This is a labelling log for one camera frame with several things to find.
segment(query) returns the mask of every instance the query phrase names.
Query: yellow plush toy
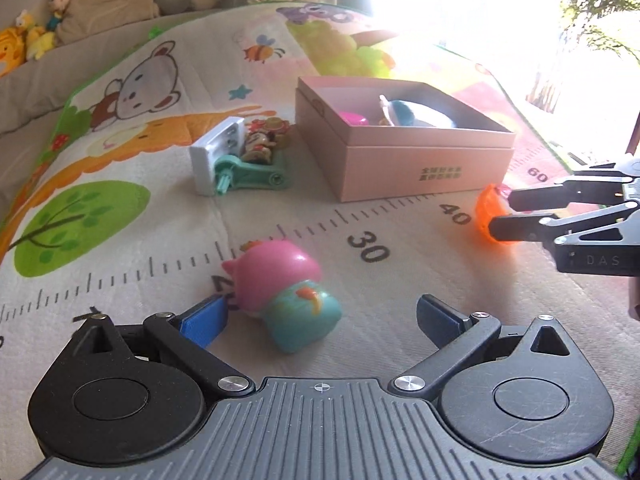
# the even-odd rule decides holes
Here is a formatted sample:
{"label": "yellow plush toy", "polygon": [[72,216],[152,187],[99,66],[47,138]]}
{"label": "yellow plush toy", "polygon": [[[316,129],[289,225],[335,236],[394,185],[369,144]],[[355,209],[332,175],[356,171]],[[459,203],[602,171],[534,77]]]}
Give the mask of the yellow plush toy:
{"label": "yellow plush toy", "polygon": [[35,40],[27,49],[27,61],[39,60],[44,53],[56,47],[56,35],[53,32],[45,32]]}
{"label": "yellow plush toy", "polygon": [[24,63],[24,41],[15,27],[0,32],[0,77]]}
{"label": "yellow plush toy", "polygon": [[15,19],[15,26],[18,31],[24,36],[24,43],[29,47],[40,37],[46,30],[41,25],[36,25],[33,16],[26,10],[23,10],[20,15]]}

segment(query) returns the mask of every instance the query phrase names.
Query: play mat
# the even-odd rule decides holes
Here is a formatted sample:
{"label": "play mat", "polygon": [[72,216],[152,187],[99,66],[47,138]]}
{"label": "play mat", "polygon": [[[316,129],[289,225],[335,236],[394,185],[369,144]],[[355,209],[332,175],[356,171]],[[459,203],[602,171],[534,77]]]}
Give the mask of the play mat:
{"label": "play mat", "polygon": [[[491,245],[467,220],[476,192],[338,204],[295,134],[290,189],[194,192],[187,146],[230,116],[294,121],[298,77],[318,74],[427,82],[518,134],[507,186],[566,175],[484,67],[412,38],[370,44],[375,30],[339,7],[240,7],[154,34],[72,95],[0,234],[0,478],[16,480],[40,460],[28,399],[83,319],[104,312],[138,323],[216,291],[232,303],[220,263],[270,237],[319,260],[345,315],[324,341],[284,356],[256,320],[232,312],[210,347],[229,364],[258,382],[295,374],[385,382],[434,350],[415,326],[422,293],[505,323],[554,314],[624,413],[601,454],[616,463],[639,415],[640,370],[621,370],[615,356],[637,351],[640,336],[625,308],[596,305],[604,290],[621,301],[623,279],[577,282],[533,244]],[[365,232],[385,258],[369,261],[347,243]],[[598,338],[584,322],[596,310]]]}

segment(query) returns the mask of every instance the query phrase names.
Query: orange toy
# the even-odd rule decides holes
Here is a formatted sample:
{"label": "orange toy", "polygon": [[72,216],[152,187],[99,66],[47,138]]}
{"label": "orange toy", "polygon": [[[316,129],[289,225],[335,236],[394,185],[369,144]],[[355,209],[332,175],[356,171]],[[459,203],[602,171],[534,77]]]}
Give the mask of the orange toy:
{"label": "orange toy", "polygon": [[25,61],[22,35],[15,27],[0,32],[0,77],[19,67]]}
{"label": "orange toy", "polygon": [[500,190],[503,186],[489,184],[485,187],[476,202],[476,227],[487,240],[495,244],[511,245],[517,242],[503,242],[496,240],[489,232],[489,222],[497,217],[508,215],[511,212],[503,205]]}

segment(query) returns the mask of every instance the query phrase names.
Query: open box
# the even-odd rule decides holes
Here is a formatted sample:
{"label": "open box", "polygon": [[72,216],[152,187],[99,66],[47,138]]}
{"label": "open box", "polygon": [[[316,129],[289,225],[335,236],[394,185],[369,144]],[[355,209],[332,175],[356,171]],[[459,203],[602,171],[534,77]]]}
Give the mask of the open box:
{"label": "open box", "polygon": [[[454,129],[377,126],[380,94],[427,105]],[[351,126],[339,112],[365,116]],[[515,134],[430,85],[368,77],[304,76],[296,124],[341,202],[481,189],[499,184]]]}

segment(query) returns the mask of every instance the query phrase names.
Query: pink ball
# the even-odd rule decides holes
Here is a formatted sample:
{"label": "pink ball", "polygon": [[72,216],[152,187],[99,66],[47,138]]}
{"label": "pink ball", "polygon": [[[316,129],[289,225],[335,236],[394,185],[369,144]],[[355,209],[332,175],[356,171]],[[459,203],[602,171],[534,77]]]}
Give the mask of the pink ball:
{"label": "pink ball", "polygon": [[340,112],[338,113],[343,121],[347,122],[351,126],[369,126],[369,121],[365,116],[355,114],[353,112]]}
{"label": "pink ball", "polygon": [[234,280],[238,308],[247,312],[262,310],[291,285],[322,279],[318,263],[288,240],[263,242],[222,268]]}

